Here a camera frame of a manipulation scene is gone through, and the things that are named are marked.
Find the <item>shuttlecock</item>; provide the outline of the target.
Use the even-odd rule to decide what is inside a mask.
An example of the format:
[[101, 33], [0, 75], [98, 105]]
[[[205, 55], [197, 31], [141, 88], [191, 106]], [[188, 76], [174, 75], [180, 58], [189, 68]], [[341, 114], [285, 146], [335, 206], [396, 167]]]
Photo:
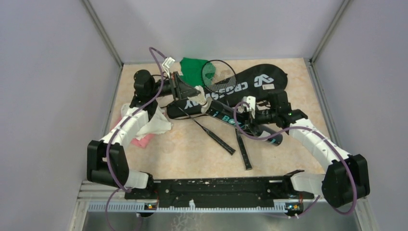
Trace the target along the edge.
[[202, 86], [195, 86], [193, 89], [195, 90], [195, 92], [192, 96], [188, 97], [188, 100], [200, 105], [201, 112], [203, 113], [206, 112], [212, 103], [212, 98], [205, 96], [204, 89]]

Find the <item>black shuttlecock tube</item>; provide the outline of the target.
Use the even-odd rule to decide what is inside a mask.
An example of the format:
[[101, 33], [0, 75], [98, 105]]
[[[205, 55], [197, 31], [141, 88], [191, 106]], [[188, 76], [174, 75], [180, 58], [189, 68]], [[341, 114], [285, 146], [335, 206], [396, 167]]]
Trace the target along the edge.
[[283, 135], [276, 134], [276, 131], [265, 126], [250, 122], [247, 113], [234, 113], [234, 109], [220, 101], [207, 99], [207, 103], [201, 106], [201, 112], [207, 116], [217, 119], [236, 129], [237, 132], [245, 136], [255, 137], [256, 140], [265, 141], [272, 145], [279, 146], [283, 142]]

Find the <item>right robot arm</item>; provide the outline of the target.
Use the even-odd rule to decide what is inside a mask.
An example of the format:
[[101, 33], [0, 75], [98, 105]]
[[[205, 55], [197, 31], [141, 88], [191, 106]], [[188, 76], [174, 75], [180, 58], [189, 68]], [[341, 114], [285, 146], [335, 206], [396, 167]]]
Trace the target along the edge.
[[245, 96], [241, 109], [248, 124], [275, 124], [299, 141], [318, 161], [324, 174], [304, 171], [293, 173], [283, 183], [282, 192], [295, 198], [301, 192], [320, 195], [332, 207], [339, 208], [370, 194], [368, 163], [361, 154], [350, 154], [320, 132], [300, 109], [292, 109], [284, 90], [272, 90], [268, 109], [256, 107], [256, 98]]

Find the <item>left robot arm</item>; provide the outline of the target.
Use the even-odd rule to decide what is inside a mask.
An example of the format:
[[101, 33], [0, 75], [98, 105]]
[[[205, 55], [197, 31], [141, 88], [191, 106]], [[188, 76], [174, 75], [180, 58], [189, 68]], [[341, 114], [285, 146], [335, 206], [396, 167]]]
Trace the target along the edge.
[[153, 133], [155, 118], [163, 117], [157, 97], [172, 94], [182, 99], [203, 96], [204, 89], [190, 86], [179, 77], [167, 79], [164, 74], [155, 81], [145, 69], [134, 76], [134, 95], [125, 114], [104, 137], [91, 140], [87, 146], [87, 180], [129, 192], [143, 199], [152, 197], [153, 178], [147, 172], [131, 170], [125, 150], [140, 135]]

